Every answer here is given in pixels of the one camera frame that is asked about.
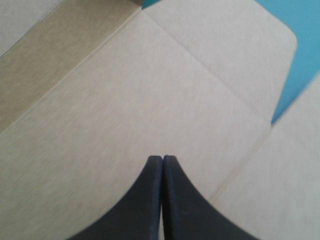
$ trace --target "blue surface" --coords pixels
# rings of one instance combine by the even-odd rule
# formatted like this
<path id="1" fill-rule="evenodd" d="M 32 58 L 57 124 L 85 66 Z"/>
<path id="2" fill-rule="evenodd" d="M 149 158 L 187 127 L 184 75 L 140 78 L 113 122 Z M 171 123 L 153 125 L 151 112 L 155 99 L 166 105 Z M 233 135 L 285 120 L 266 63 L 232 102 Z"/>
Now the blue surface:
<path id="1" fill-rule="evenodd" d="M 152 4 L 155 4 L 156 2 L 159 2 L 160 0 L 143 0 L 142 1 L 142 9 L 145 9 L 149 6 L 151 6 Z"/>
<path id="2" fill-rule="evenodd" d="M 320 70 L 320 0 L 256 0 L 285 23 L 297 50 L 272 117 L 274 124 Z"/>

